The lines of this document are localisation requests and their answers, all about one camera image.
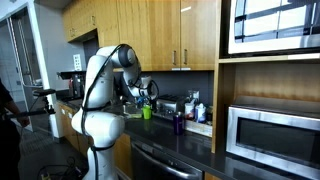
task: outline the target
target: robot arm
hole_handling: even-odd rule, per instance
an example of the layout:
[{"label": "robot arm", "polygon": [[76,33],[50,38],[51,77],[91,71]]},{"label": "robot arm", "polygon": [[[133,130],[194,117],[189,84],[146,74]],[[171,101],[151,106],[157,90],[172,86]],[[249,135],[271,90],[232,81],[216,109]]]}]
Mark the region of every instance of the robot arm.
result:
[{"label": "robot arm", "polygon": [[87,152],[89,171],[85,180],[117,179],[113,144],[124,130],[124,119],[101,111],[113,97],[114,68],[123,68],[124,80],[134,97],[144,96],[151,100],[157,97],[158,91],[152,91],[154,82],[151,78],[140,79],[140,63],[129,45],[104,47],[90,58],[82,107],[72,118],[72,127],[94,141]]},{"label": "robot arm", "polygon": [[154,82],[151,77],[140,79],[141,66],[134,50],[129,45],[121,44],[103,47],[90,58],[84,97],[88,104],[83,104],[83,107],[99,108],[111,100],[113,97],[113,69],[115,68],[123,69],[123,78],[132,96],[149,97],[151,100],[157,97],[158,92],[152,91]]}]

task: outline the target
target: dishwasher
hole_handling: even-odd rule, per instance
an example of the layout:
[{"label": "dishwasher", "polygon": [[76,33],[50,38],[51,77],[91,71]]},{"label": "dishwasher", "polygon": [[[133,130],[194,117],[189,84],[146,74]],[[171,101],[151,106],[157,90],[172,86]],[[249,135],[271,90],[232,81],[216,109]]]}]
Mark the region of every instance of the dishwasher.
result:
[{"label": "dishwasher", "polygon": [[203,172],[165,152],[131,139],[133,179],[203,180]]}]

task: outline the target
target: countertop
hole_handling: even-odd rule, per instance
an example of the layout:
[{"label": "countertop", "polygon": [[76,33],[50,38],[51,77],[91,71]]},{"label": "countertop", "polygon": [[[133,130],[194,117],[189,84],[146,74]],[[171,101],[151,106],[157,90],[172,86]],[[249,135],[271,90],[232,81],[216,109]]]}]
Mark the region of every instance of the countertop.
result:
[{"label": "countertop", "polygon": [[[76,110],[82,102],[81,100],[58,101]],[[119,113],[115,110],[119,108],[109,108],[105,111]],[[172,121],[159,117],[153,116],[149,120],[127,119],[124,133],[131,139],[160,149],[220,179],[303,179],[291,173],[234,156],[225,150],[212,153],[211,138],[189,131],[185,131],[183,135],[174,135]]]}]

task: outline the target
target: stainless steel microwave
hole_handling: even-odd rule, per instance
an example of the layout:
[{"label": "stainless steel microwave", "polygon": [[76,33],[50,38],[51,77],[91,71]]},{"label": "stainless steel microwave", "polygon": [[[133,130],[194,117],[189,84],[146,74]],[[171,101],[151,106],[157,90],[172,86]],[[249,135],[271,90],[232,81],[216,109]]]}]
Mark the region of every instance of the stainless steel microwave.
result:
[{"label": "stainless steel microwave", "polygon": [[320,0],[231,0],[229,54],[319,47]]},{"label": "stainless steel microwave", "polygon": [[320,102],[238,97],[228,111],[226,150],[320,179]]}]

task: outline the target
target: microwave window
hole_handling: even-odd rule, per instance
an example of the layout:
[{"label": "microwave window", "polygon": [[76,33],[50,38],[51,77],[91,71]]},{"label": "microwave window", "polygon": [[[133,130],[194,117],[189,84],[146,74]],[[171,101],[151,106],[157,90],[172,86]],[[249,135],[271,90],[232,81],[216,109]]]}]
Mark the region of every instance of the microwave window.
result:
[{"label": "microwave window", "polygon": [[238,119],[237,146],[320,168],[320,132]]},{"label": "microwave window", "polygon": [[238,0],[236,43],[320,34],[320,0]]}]

